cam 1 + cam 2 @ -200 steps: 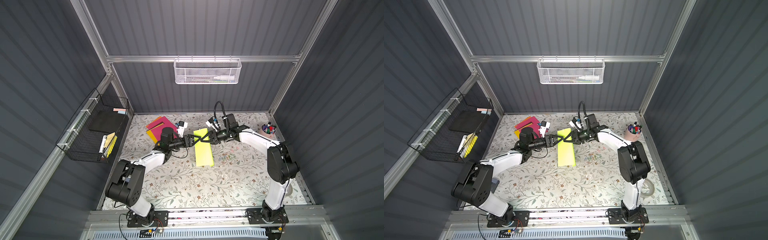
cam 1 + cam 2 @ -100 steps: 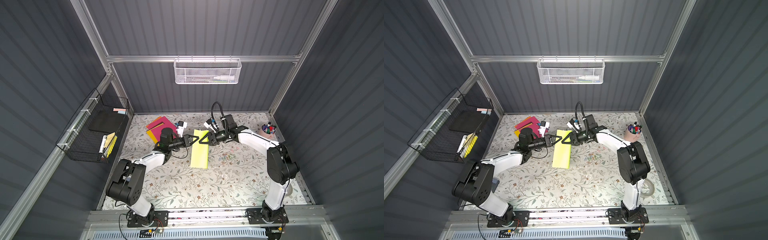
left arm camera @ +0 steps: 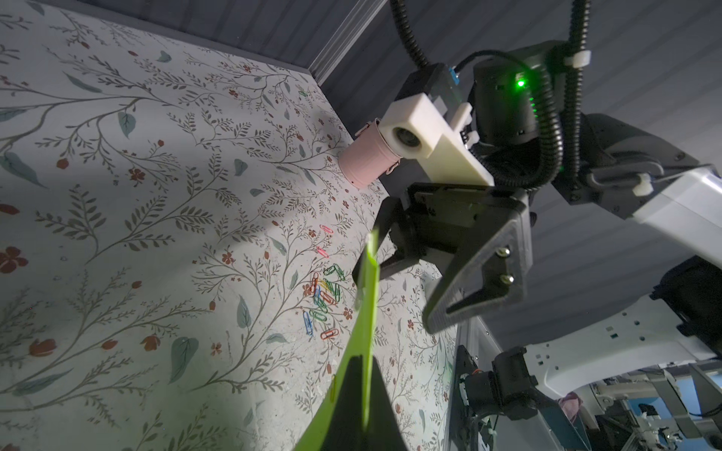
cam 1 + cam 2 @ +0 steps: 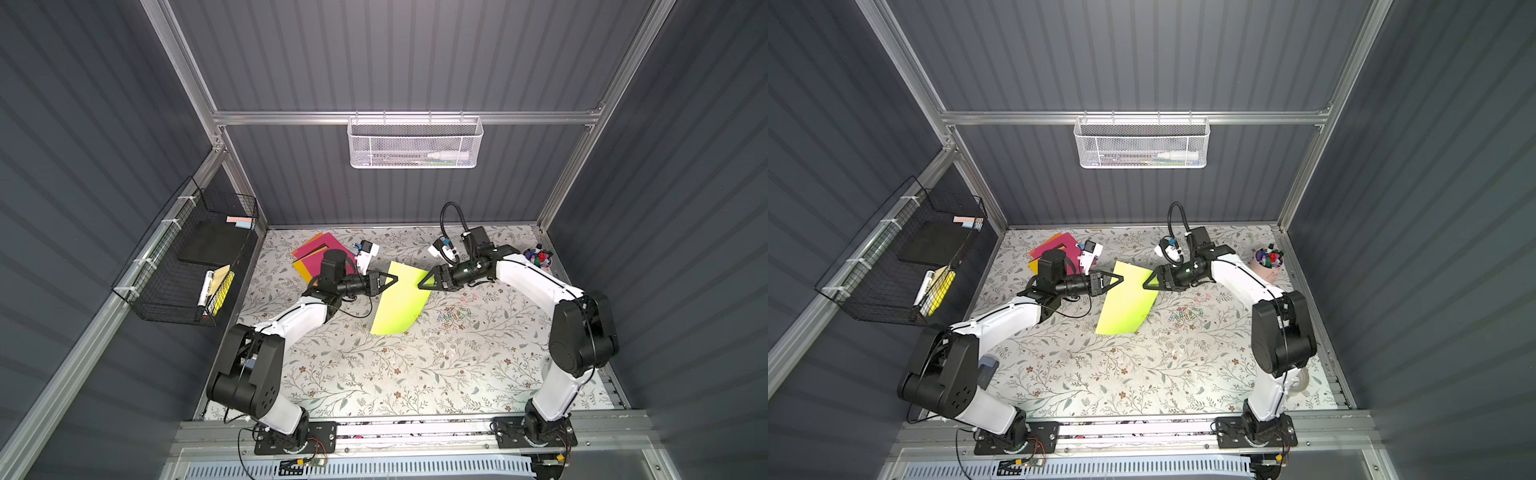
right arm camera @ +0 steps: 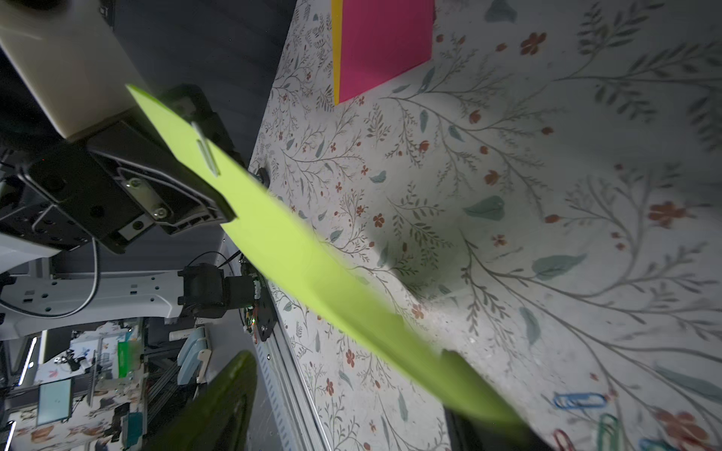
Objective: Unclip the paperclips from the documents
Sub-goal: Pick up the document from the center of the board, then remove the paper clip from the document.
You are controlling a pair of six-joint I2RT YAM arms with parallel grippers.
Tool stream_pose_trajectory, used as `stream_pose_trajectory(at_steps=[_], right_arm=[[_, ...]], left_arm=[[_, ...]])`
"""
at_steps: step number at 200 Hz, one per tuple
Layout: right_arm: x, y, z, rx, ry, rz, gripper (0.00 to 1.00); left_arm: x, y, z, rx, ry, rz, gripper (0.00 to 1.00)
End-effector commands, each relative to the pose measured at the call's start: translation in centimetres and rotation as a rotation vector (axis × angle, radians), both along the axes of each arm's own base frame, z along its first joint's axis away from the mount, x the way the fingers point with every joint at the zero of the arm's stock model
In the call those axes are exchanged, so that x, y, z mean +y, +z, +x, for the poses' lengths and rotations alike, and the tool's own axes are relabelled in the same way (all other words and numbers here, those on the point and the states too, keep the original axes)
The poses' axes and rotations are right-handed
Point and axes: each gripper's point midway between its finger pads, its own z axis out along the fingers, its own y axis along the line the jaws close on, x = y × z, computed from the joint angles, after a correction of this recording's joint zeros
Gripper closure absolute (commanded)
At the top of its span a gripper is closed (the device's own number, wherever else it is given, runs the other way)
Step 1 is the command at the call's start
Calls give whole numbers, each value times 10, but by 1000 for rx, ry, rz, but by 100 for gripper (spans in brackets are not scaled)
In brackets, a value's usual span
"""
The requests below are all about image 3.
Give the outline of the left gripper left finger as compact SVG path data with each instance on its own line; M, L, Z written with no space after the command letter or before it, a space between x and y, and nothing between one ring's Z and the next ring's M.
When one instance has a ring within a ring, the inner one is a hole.
M363 358L353 357L346 369L329 430L321 446L322 451L361 449L364 436L362 370Z

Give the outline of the lime green paper sheet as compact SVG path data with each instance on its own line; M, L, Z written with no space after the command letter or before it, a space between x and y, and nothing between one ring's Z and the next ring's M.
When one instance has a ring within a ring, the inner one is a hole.
M379 297L378 285L380 282L377 251L372 250L372 246L376 244L376 240L376 234L370 232L366 247L360 256L357 285L357 299L360 301L360 311L355 327L353 327L353 332L342 356L340 365L338 366L338 371L327 390L325 399L298 444L295 445L297 450L321 450L323 440L329 430L333 411L337 405L337 398L340 394L347 366L350 360L357 356L363 358L362 416L364 436L362 445L366 443L366 436L369 432L370 386L372 385L370 380L372 379L374 359L373 336L376 327L376 309Z

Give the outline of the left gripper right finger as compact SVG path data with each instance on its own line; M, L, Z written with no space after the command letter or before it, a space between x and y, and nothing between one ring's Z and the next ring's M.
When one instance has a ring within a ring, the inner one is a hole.
M376 359L370 380L369 449L372 451L406 451L399 425L387 394L387 387Z

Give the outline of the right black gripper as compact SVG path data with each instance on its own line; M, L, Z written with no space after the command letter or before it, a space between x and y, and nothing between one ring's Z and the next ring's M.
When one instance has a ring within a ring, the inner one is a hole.
M379 262L380 280L422 260L440 270L422 313L430 334L526 296L532 250L523 189L415 183L381 203L372 232L373 251L394 246Z

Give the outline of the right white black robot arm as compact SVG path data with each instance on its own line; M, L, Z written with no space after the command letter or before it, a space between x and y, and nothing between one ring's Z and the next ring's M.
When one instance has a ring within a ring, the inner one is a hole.
M608 319L504 351L487 371L463 366L465 416L527 419L593 381L720 355L720 174L651 133L583 112L592 59L583 31L477 51L454 66L432 63L412 37L404 45L415 71L358 144L414 161L426 175L404 198L385 200L373 228L395 246L383 277L421 262L439 268L422 313L428 332L526 298L532 203L545 187L630 238L690 253Z

